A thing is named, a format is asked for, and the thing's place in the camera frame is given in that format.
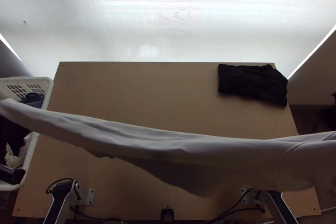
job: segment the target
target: white fabric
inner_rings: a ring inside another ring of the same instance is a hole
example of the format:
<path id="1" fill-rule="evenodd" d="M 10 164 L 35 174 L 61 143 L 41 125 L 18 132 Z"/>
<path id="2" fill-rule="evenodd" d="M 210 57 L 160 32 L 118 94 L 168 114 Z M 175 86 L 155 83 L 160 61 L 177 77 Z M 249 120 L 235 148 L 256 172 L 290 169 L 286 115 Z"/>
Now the white fabric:
<path id="1" fill-rule="evenodd" d="M 228 186 L 297 190 L 335 184 L 335 132 L 271 140 L 215 137 L 45 111 L 12 99 L 0 101 L 0 115 L 201 196 Z"/>

